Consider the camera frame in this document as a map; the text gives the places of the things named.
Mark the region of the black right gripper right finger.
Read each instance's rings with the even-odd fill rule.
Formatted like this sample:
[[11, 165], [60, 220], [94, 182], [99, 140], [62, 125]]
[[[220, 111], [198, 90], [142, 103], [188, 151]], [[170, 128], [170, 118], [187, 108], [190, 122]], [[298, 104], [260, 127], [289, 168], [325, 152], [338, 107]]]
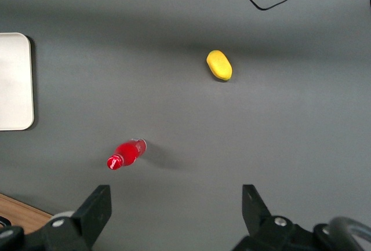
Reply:
[[268, 207], [252, 184], [242, 186], [242, 217], [250, 236], [254, 236], [271, 217]]

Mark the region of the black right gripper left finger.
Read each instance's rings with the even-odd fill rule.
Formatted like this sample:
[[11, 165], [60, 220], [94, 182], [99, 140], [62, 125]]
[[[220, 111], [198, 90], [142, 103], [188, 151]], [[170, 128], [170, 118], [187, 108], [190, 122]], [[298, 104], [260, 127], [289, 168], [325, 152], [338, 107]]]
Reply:
[[110, 186], [98, 185], [71, 216], [89, 248], [95, 244], [109, 221], [111, 213]]

